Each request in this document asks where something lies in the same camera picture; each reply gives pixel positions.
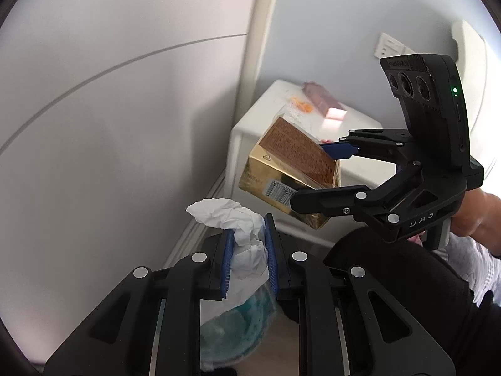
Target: power outlet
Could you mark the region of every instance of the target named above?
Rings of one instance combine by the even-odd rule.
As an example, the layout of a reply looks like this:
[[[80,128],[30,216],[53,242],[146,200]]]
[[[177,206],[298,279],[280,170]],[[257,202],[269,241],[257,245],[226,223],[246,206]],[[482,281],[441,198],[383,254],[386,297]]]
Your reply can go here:
[[[402,44],[402,42],[382,32],[381,36],[379,37],[374,56],[380,59],[387,56],[407,55],[415,53],[416,52],[414,52],[408,46]]]

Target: white tissue paper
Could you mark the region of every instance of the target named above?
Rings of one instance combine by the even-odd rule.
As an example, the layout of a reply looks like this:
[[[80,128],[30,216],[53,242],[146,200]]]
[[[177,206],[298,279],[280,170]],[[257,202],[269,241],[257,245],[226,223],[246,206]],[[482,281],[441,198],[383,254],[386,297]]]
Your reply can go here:
[[[269,278],[268,253],[264,245],[265,220],[231,199],[202,199],[186,211],[199,223],[233,229],[235,248],[231,259],[230,285],[222,301],[200,301],[200,325],[239,305]]]

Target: floor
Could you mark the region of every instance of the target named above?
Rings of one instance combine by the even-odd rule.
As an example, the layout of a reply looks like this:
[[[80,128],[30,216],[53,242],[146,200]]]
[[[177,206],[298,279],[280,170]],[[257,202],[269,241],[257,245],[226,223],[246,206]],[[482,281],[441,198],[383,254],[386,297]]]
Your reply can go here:
[[[239,376],[291,376],[299,372],[299,325],[279,311],[261,344],[233,366]]]

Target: barcode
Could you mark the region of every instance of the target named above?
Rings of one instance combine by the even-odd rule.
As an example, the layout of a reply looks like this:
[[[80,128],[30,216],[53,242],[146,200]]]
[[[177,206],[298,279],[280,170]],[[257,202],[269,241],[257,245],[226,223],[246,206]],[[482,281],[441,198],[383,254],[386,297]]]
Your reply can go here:
[[[297,191],[292,189],[290,186],[287,186],[276,179],[270,179],[270,182],[263,191],[263,194],[274,201],[280,202],[282,205],[290,206],[292,195],[296,192]]]

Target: cardboard box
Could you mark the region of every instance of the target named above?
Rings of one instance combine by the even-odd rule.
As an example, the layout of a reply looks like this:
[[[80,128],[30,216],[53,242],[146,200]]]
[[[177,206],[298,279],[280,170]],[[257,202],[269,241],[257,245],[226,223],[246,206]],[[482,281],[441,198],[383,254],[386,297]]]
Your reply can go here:
[[[329,218],[321,213],[298,214],[290,200],[299,189],[338,187],[339,173],[339,161],[279,117],[250,152],[239,188],[318,229]]]

